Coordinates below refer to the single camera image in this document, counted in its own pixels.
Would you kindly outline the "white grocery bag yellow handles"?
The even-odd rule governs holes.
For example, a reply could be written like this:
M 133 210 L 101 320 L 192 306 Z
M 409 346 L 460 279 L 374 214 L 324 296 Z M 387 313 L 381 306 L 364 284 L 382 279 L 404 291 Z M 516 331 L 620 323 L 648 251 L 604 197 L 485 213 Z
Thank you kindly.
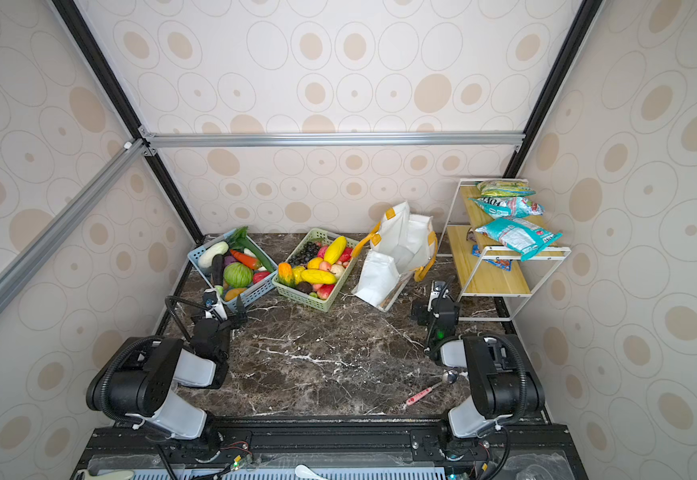
M 434 266 L 438 237 L 432 218 L 413 213 L 404 201 L 384 212 L 352 255 L 358 256 L 363 248 L 368 252 L 352 294 L 386 312 L 410 280 L 424 280 Z

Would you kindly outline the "green cucumber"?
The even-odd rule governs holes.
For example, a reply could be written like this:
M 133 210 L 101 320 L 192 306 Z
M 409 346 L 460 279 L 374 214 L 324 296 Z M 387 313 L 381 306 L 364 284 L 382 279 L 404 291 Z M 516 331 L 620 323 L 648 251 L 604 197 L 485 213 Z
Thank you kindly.
M 278 269 L 278 264 L 264 250 L 252 240 L 250 237 L 244 237 L 242 241 L 240 241 L 242 246 L 244 248 L 250 250 L 260 262 L 262 262 L 262 266 L 266 268 L 269 272 L 274 272 L 276 269 Z

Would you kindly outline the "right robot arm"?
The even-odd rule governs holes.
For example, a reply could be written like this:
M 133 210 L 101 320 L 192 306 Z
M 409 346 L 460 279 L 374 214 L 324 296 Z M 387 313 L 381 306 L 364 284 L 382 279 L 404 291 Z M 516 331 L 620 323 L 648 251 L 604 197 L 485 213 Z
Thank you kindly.
M 458 334 L 460 305 L 448 282 L 433 282 L 428 300 L 412 305 L 411 317 L 426 328 L 426 357 L 447 368 L 449 379 L 468 380 L 466 400 L 446 413 L 449 436 L 482 438 L 543 410 L 543 387 L 518 337 Z

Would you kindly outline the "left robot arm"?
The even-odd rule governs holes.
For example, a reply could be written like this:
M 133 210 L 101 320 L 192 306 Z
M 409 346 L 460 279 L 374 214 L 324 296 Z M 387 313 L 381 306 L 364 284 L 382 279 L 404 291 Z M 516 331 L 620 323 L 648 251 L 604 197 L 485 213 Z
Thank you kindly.
M 169 440 L 218 442 L 212 414 L 193 406 L 176 387 L 216 390 L 230 370 L 232 331 L 248 310 L 236 297 L 228 313 L 220 290 L 202 301 L 166 297 L 166 313 L 182 336 L 130 337 L 100 369 L 86 390 L 88 409 L 134 429 L 150 427 Z

